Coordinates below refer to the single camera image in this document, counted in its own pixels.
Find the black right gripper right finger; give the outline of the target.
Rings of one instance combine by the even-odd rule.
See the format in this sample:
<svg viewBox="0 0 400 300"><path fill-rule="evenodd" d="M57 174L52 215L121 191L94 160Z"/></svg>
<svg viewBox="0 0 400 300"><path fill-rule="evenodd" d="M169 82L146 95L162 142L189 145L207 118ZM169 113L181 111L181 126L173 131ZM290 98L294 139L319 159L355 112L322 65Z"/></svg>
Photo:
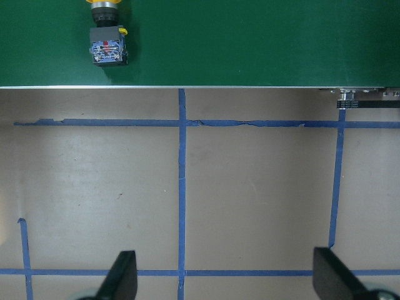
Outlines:
<svg viewBox="0 0 400 300"><path fill-rule="evenodd" d="M328 247L314 248L312 286L322 300L375 299L375 292L369 291Z"/></svg>

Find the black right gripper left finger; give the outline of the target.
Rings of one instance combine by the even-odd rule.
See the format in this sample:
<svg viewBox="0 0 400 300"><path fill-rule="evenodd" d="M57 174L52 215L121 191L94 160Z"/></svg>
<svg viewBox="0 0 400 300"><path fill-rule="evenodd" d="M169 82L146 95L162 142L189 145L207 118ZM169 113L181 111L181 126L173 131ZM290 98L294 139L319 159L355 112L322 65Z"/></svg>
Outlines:
<svg viewBox="0 0 400 300"><path fill-rule="evenodd" d="M136 253L121 251L94 299L134 300L138 292Z"/></svg>

